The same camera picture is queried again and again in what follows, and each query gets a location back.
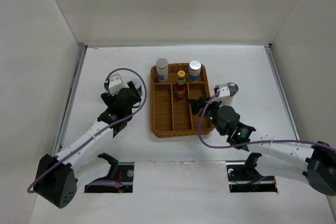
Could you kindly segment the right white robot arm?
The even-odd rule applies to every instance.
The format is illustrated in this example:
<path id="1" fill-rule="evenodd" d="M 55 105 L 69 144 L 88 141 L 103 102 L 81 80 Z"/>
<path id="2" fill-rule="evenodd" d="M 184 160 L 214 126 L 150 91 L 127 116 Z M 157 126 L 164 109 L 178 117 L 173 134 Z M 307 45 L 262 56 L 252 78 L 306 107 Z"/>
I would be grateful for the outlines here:
<path id="1" fill-rule="evenodd" d="M 231 107 L 222 105 L 217 96 L 189 99 L 193 115 L 207 117 L 227 145 L 215 146 L 202 142 L 211 149 L 235 148 L 249 153 L 244 164 L 244 175 L 251 180 L 265 176 L 287 177 L 304 182 L 314 190 L 335 196 L 335 148 L 328 143 L 300 140 L 258 140 L 250 137 L 256 132 L 240 121 Z"/>

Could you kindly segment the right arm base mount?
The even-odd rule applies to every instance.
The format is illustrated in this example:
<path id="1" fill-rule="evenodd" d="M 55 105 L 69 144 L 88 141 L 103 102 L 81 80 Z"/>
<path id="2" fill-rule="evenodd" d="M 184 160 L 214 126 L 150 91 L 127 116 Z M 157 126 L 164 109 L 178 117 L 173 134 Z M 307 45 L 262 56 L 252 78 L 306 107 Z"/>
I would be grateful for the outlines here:
<path id="1" fill-rule="evenodd" d="M 258 159 L 262 155 L 251 153 L 242 161 L 226 164 L 229 191 L 231 193 L 277 193 L 274 176 L 262 176 L 256 170 Z"/>

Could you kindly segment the silver-lid salt shaker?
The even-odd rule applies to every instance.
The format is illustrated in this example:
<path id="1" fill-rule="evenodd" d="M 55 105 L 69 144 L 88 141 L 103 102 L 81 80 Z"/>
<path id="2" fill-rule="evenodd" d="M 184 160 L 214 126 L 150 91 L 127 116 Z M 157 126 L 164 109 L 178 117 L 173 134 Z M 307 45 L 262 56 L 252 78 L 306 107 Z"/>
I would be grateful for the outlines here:
<path id="1" fill-rule="evenodd" d="M 165 58 L 160 58 L 156 61 L 156 74 L 158 82 L 166 83 L 169 78 L 169 63 Z"/>
<path id="2" fill-rule="evenodd" d="M 192 60 L 189 62 L 188 67 L 188 79 L 191 82 L 197 82 L 200 78 L 202 64 L 198 60 Z"/>

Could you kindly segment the red sauce bottle yellow cap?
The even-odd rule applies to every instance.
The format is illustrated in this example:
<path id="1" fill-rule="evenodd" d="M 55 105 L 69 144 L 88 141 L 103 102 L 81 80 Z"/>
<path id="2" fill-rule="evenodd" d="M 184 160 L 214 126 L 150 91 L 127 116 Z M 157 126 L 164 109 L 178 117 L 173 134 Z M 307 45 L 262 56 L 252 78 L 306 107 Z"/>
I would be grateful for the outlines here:
<path id="1" fill-rule="evenodd" d="M 178 98 L 183 98 L 185 94 L 186 94 L 185 72 L 183 70 L 180 70 L 177 72 L 175 83 L 175 95 Z"/>

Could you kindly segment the white-lid jar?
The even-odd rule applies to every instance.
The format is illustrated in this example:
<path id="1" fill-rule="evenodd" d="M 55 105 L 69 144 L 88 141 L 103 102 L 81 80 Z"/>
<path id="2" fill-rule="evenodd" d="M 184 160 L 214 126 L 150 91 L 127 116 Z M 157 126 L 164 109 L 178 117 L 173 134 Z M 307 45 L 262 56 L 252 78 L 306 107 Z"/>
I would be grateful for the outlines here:
<path id="1" fill-rule="evenodd" d="M 133 78 L 131 81 L 132 81 L 134 87 L 136 88 L 139 96 L 142 96 L 142 82 L 141 82 L 141 80 L 138 79 L 138 78 Z"/>

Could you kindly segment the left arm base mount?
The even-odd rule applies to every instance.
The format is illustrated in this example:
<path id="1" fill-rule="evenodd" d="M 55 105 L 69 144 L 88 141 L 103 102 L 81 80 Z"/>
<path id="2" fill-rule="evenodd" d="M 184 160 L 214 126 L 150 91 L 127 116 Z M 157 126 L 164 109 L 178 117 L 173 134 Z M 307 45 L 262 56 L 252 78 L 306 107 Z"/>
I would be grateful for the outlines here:
<path id="1" fill-rule="evenodd" d="M 135 163 L 120 163 L 107 153 L 98 155 L 100 160 L 109 164 L 109 169 L 102 177 L 85 185 L 85 193 L 132 193 Z"/>

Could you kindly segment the black-cap white sauce bottle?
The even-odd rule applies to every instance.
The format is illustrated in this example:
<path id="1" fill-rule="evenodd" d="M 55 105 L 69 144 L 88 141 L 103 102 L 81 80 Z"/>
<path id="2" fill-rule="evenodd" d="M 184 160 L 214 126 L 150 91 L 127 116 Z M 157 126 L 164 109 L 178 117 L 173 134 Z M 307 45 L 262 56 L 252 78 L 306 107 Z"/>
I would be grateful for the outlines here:
<path id="1" fill-rule="evenodd" d="M 109 92 L 109 83 L 110 83 L 110 81 L 109 80 L 105 80 L 105 82 L 104 82 L 104 89 L 106 90 L 106 92 Z"/>

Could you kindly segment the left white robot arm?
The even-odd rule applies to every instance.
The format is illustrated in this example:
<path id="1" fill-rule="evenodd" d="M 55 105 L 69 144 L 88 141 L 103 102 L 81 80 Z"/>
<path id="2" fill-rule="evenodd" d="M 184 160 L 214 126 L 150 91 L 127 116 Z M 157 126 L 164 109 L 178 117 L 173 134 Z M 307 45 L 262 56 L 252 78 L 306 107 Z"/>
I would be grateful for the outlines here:
<path id="1" fill-rule="evenodd" d="M 113 181 L 118 175 L 118 161 L 104 153 L 102 148 L 115 138 L 133 117 L 133 109 L 140 107 L 141 97 L 132 81 L 127 87 L 119 87 L 116 93 L 102 93 L 107 105 L 93 126 L 78 140 L 54 156 L 44 155 L 38 164 L 33 192 L 45 198 L 57 208 L 66 207 L 77 192 L 76 174 L 80 167 L 95 158 L 105 159 L 100 175 Z"/>

